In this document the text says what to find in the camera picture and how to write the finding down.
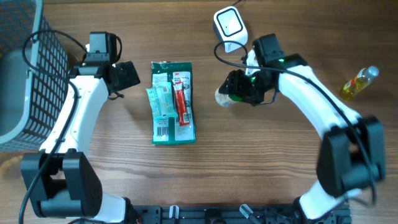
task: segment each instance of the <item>gray basket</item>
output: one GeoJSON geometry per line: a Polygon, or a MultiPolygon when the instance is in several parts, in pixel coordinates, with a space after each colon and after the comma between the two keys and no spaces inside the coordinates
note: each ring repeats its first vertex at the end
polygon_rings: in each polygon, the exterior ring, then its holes
{"type": "MultiPolygon", "coordinates": [[[[0,0],[0,152],[37,150],[49,136],[68,85],[29,70],[22,59],[26,37],[51,29],[41,0],[0,0]]],[[[54,33],[34,37],[26,54],[32,65],[67,76],[68,57],[54,33]]]]}

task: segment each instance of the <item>black mesh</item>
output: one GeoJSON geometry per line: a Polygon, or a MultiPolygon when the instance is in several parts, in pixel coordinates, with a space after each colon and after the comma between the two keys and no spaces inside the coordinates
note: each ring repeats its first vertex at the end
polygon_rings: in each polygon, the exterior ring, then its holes
{"type": "MultiPolygon", "coordinates": [[[[35,3],[30,0],[0,2],[0,58],[11,50],[21,48],[32,32],[34,17],[35,3]]],[[[40,18],[40,29],[51,29],[44,15],[40,18]]],[[[56,34],[40,34],[34,44],[37,42],[38,51],[32,52],[32,58],[37,57],[35,66],[66,78],[68,57],[56,34]]],[[[68,84],[64,81],[35,72],[26,126],[13,140],[0,144],[0,151],[38,149],[58,118],[67,90],[68,84]]]]}

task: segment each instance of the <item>glue tube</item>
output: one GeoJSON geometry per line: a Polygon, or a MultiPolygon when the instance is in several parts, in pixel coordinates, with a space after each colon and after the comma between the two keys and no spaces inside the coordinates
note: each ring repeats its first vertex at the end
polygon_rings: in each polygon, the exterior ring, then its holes
{"type": "Polygon", "coordinates": [[[185,106],[185,96],[182,82],[174,84],[175,101],[177,102],[177,113],[180,122],[180,126],[189,124],[189,117],[187,113],[187,107],[185,106]]]}

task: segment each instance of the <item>wooden table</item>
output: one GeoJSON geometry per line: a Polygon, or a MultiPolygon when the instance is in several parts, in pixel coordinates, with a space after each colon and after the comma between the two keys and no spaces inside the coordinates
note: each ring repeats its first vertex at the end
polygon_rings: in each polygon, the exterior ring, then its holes
{"type": "MultiPolygon", "coordinates": [[[[316,179],[319,137],[300,110],[280,95],[270,106],[222,108],[215,90],[236,68],[217,61],[214,13],[229,1],[49,4],[54,29],[88,43],[91,31],[117,34],[121,61],[132,60],[141,84],[107,101],[99,114],[88,158],[103,189],[135,205],[262,205],[290,203],[316,179]],[[197,143],[154,146],[145,88],[151,61],[192,61],[197,143]]],[[[345,103],[376,115],[384,125],[387,179],[378,184],[376,208],[352,203],[354,223],[397,223],[398,213],[398,2],[248,0],[238,9],[249,43],[276,33],[287,54],[300,53],[334,94],[360,69],[380,77],[345,103]]],[[[75,54],[78,49],[64,40],[75,54]]],[[[238,62],[243,51],[225,56],[238,62]]],[[[0,222],[16,223],[25,186],[22,153],[0,154],[0,222]]],[[[26,223],[38,219],[30,203],[26,223]]]]}

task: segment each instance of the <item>plastic packaging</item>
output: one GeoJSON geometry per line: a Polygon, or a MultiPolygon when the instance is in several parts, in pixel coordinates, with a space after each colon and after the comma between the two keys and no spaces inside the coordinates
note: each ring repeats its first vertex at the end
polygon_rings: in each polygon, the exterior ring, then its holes
{"type": "Polygon", "coordinates": [[[154,121],[153,144],[189,144],[196,142],[195,123],[192,108],[192,63],[152,62],[152,85],[182,82],[188,125],[180,125],[179,118],[154,121]]]}
{"type": "Polygon", "coordinates": [[[183,83],[181,81],[174,84],[175,102],[177,103],[178,121],[180,126],[189,124],[187,107],[185,106],[185,97],[183,83]]]}
{"type": "Polygon", "coordinates": [[[167,118],[176,118],[173,103],[172,84],[169,82],[158,83],[152,88],[146,89],[154,121],[167,118]]]}
{"type": "Polygon", "coordinates": [[[379,69],[376,66],[363,68],[341,88],[340,96],[345,100],[352,100],[355,95],[365,89],[378,75],[379,69]]]}

